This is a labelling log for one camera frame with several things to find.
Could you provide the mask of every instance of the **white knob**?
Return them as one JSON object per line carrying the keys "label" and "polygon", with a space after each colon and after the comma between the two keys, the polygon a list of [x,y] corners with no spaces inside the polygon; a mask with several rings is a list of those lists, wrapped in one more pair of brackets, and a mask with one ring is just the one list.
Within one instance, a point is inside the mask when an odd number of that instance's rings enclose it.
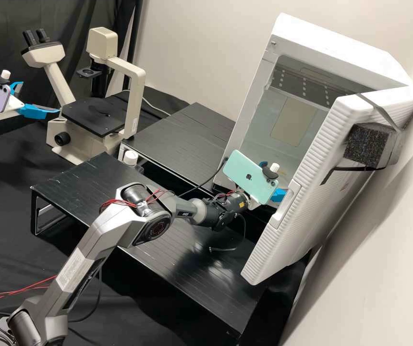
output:
{"label": "white knob", "polygon": [[10,76],[11,76],[11,72],[8,71],[8,70],[3,70],[3,71],[1,72],[1,77],[2,77],[3,79],[10,79]]}
{"label": "white knob", "polygon": [[269,169],[271,172],[277,173],[280,169],[280,165],[274,162],[273,164],[271,164]]}
{"label": "white knob", "polygon": [[127,150],[123,156],[123,162],[129,166],[135,166],[138,163],[138,153],[134,150]]}

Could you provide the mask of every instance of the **robotic arm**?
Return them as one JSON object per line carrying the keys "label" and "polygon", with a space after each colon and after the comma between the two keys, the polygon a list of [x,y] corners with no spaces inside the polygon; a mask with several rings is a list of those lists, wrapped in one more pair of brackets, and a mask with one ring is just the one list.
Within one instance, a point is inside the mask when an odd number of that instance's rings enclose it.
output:
{"label": "robotic arm", "polygon": [[148,202],[156,190],[139,183],[117,189],[116,199],[133,207],[110,204],[89,227],[45,294],[26,299],[9,317],[8,326],[19,346],[62,345],[69,311],[116,246],[154,240],[174,218],[220,231],[249,204],[241,191],[190,201],[167,192]]}

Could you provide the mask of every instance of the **red wire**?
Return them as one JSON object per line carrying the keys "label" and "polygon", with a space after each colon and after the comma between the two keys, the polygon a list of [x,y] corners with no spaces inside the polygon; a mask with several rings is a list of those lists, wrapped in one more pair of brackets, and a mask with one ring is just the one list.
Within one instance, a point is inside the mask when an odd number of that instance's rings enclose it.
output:
{"label": "red wire", "polygon": [[51,277],[49,277],[49,278],[47,278],[47,279],[38,281],[38,282],[36,282],[36,283],[34,283],[34,284],[30,284],[29,286],[23,287],[23,288],[18,289],[18,290],[16,290],[16,291],[0,292],[0,299],[3,298],[3,297],[5,297],[5,296],[13,296],[13,295],[16,295],[16,294],[19,294],[19,293],[27,292],[27,291],[30,291],[30,290],[32,290],[32,289],[47,288],[47,286],[40,286],[40,287],[35,287],[35,286],[37,286],[37,285],[39,285],[39,284],[42,284],[42,283],[44,283],[44,282],[46,282],[46,281],[48,281],[48,280],[54,279],[55,277],[56,277],[56,275],[51,276]]}
{"label": "red wire", "polygon": [[[159,199],[164,193],[166,192],[166,190],[161,190],[161,189],[157,189],[155,190],[154,193],[152,193],[151,195],[149,195],[146,198],[146,202],[148,204],[152,204],[154,203],[157,199]],[[107,201],[105,201],[103,204],[101,204],[101,206],[99,207],[99,213],[102,213],[103,210],[108,207],[111,204],[118,204],[118,205],[123,205],[123,206],[128,206],[128,207],[132,207],[132,208],[136,208],[136,204],[128,202],[126,200],[123,199],[109,199]]]}

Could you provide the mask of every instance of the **black strap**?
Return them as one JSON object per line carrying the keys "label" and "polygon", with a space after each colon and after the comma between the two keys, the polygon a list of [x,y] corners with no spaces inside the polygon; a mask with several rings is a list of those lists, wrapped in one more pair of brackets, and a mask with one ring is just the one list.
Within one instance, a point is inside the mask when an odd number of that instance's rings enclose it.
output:
{"label": "black strap", "polygon": [[365,97],[364,95],[362,95],[360,93],[358,93],[356,95],[358,97],[360,97],[362,100],[364,100],[365,102],[371,104],[373,106],[373,108],[376,109],[378,111],[378,113],[383,116],[384,119],[386,119],[386,121],[394,128],[395,131],[397,131],[399,133],[402,132],[402,129],[395,124],[395,122],[390,117],[389,113],[387,113],[384,108],[382,108],[381,106],[378,106],[372,100],[370,100],[369,98]]}

